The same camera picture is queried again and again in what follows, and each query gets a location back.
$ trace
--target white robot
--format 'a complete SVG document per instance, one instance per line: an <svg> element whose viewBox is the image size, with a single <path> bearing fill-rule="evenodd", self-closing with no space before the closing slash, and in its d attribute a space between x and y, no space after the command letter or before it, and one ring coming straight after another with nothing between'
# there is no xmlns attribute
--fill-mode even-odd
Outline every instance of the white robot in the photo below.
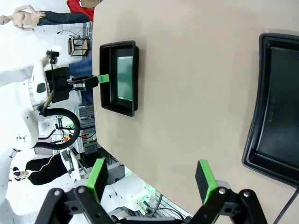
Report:
<svg viewBox="0 0 299 224"><path fill-rule="evenodd" d="M48 51L49 63L55 64L59 53ZM80 122L72 112L62 109L49 109L50 102L59 102L67 99L72 90L88 90L98 86L97 77L84 77L69 79L68 68L53 69L45 72L42 61L34 64L32 77L19 83L11 83L0 87L0 125L1 125L1 148L0 148L0 210L1 204L8 204L5 200L9 172L12 159L18 150L31 149L33 147L45 147L50 149L64 149L71 146L77 139L80 131ZM38 123L44 117L63 115L74 123L74 134L70 140L62 144L38 142ZM123 178L117 183L106 186L101 204L106 212L118 207L126 206L132 210L139 210L135 205L136 197L143 197L150 193L146 184L135 175ZM123 200L112 192L123 192L128 198Z"/></svg>

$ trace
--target black tray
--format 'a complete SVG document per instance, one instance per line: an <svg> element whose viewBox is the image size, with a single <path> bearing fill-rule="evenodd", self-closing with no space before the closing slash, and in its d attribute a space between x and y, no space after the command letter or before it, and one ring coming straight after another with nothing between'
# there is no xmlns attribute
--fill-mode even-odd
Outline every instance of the black tray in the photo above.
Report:
<svg viewBox="0 0 299 224"><path fill-rule="evenodd" d="M244 166L299 186L299 37L261 34L254 117Z"/></svg>
<svg viewBox="0 0 299 224"><path fill-rule="evenodd" d="M100 84L103 108L133 117L138 108L139 49L135 41L100 46L100 75L109 74Z"/></svg>

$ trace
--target black mount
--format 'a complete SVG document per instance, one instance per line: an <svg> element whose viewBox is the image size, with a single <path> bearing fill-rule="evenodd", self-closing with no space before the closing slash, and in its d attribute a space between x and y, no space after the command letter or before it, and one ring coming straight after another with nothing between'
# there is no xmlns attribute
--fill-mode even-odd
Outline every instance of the black mount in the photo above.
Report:
<svg viewBox="0 0 299 224"><path fill-rule="evenodd" d="M59 52L52 51L52 50L47 50L46 53L47 56L49 56L49 63L50 64L56 64L57 63L57 58L59 57Z"/></svg>
<svg viewBox="0 0 299 224"><path fill-rule="evenodd" d="M104 189L107 180L100 181ZM83 213L91 224L182 224L179 219L155 219L133 217L116 220L96 202L92 192L79 186L65 193L62 189L51 189L36 219L36 224L67 224L74 214ZM229 216L234 224L267 224L262 207L254 191L241 190L238 194L224 187L216 188L207 202L201 206L189 224L214 224L220 215Z"/></svg>
<svg viewBox="0 0 299 224"><path fill-rule="evenodd" d="M96 76L72 78L68 82L70 80L70 70L68 67L48 70L46 71L46 77L50 91L55 89L54 98L52 99L53 103L68 99L69 93L72 90L92 90L99 85L99 80Z"/></svg>

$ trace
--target person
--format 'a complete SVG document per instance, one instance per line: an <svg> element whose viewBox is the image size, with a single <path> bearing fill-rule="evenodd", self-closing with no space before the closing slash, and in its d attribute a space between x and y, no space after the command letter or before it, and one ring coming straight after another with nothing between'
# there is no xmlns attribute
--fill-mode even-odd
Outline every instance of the person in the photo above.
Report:
<svg viewBox="0 0 299 224"><path fill-rule="evenodd" d="M17 167L14 167L13 172L14 175L16 176L15 180L21 181L25 178L28 178L33 185L43 185L46 183L50 183L56 178L67 173L67 170L61 160L60 154L54 155L50 163L47 166L44 166L42 168L43 165L49 162L50 158L51 157L37 159L37 160L30 160L26 164L25 171L19 171Z"/></svg>
<svg viewBox="0 0 299 224"><path fill-rule="evenodd" d="M89 17L83 13L55 13L52 11L35 11L31 5L21 6L14 10L9 16L0 16L0 25L13 22L14 26L23 31L35 31L33 28L24 26L46 26L71 23L87 23Z"/></svg>
<svg viewBox="0 0 299 224"><path fill-rule="evenodd" d="M43 66L45 67L49 61L49 57L45 56L42 59ZM69 64L70 69L70 76L71 77L81 77L81 76L92 76L93 75L93 68L92 68L92 58L87 58L78 62L73 62ZM29 65L25 68L18 69L18 70L8 70L0 72L0 87L10 84L10 83L17 83L22 82L28 78L31 78L33 72L33 65ZM91 105L93 104L93 91L80 91L81 96L76 93L70 92L70 100L76 102L80 101L81 105Z"/></svg>
<svg viewBox="0 0 299 224"><path fill-rule="evenodd" d="M93 60L91 57L69 64L70 75L73 77L92 76ZM82 105L93 104L93 90L81 91Z"/></svg>

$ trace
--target table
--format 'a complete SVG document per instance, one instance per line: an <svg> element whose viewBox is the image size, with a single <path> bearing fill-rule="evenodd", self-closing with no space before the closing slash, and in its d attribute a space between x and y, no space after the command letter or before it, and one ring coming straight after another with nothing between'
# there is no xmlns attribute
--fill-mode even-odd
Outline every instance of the table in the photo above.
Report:
<svg viewBox="0 0 299 224"><path fill-rule="evenodd" d="M263 32L299 35L296 0L107 0L95 8L93 74L100 45L135 40L139 102L133 118L105 110L94 89L98 142L173 202L194 214L194 178L208 159L234 192L256 192L273 223L294 188L241 163L257 93ZM281 223L296 223L299 200ZM228 223L221 218L218 223Z"/></svg>
<svg viewBox="0 0 299 224"><path fill-rule="evenodd" d="M76 38L74 39L73 37L69 38L68 40L68 51L70 56L84 56L87 51L90 49L88 48L88 39L82 39L82 38ZM81 55L74 55L74 52L76 50L81 50L82 54Z"/></svg>

